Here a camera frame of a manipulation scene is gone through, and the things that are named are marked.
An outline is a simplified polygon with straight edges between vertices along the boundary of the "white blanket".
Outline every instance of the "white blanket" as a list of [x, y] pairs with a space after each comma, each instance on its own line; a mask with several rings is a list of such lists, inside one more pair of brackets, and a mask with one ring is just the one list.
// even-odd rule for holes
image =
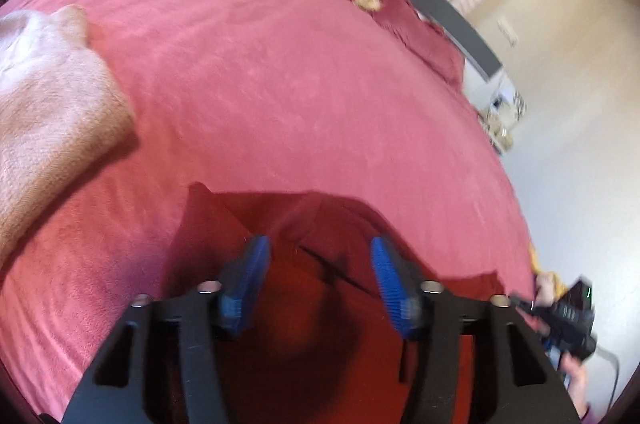
[[0, 19], [0, 266], [51, 200], [132, 122], [107, 65], [87, 47], [84, 10]]

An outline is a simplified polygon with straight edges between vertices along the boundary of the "silver bolt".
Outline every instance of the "silver bolt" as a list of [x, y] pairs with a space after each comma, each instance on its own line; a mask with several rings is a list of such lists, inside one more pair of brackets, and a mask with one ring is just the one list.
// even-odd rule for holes
[[198, 292], [200, 294], [212, 294], [218, 292], [222, 288], [220, 281], [205, 281], [198, 285]]
[[154, 299], [148, 294], [138, 294], [131, 302], [132, 307], [146, 307]]
[[423, 281], [420, 283], [420, 290], [425, 294], [442, 294], [444, 292], [444, 286], [437, 281]]
[[505, 296], [503, 294], [496, 294], [495, 296], [491, 296], [490, 301], [494, 307], [498, 307], [501, 309], [505, 309], [509, 305], [511, 305], [511, 300], [509, 299], [509, 296]]

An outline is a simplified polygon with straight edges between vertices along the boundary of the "pillow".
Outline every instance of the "pillow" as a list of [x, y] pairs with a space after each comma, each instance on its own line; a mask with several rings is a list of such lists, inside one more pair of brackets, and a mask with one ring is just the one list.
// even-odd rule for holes
[[372, 12], [375, 22], [396, 36], [435, 71], [452, 89], [462, 92], [465, 57], [444, 29], [421, 20], [409, 0], [380, 0], [382, 8]]

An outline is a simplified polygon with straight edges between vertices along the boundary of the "pink bedsheet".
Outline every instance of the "pink bedsheet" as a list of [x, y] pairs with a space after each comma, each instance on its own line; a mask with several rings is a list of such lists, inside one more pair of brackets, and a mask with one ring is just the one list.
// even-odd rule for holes
[[158, 293], [187, 186], [317, 189], [381, 211], [442, 276], [532, 294], [529, 236], [465, 100], [347, 0], [12, 0], [84, 7], [136, 138], [18, 249], [0, 359], [60, 418], [126, 303]]

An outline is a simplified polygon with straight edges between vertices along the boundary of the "cable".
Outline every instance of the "cable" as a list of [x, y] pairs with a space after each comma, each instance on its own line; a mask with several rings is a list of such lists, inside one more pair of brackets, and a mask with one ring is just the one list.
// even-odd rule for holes
[[620, 378], [620, 359], [616, 354], [610, 352], [606, 348], [601, 347], [600, 345], [596, 346], [596, 354], [601, 356], [604, 360], [609, 361], [616, 371], [616, 379], [613, 381], [613, 391], [611, 392], [611, 399], [609, 399], [609, 405], [607, 406], [607, 412], [609, 412], [609, 410], [611, 410], [611, 406], [613, 406], [613, 400], [616, 397], [616, 390], [618, 388], [618, 379]]

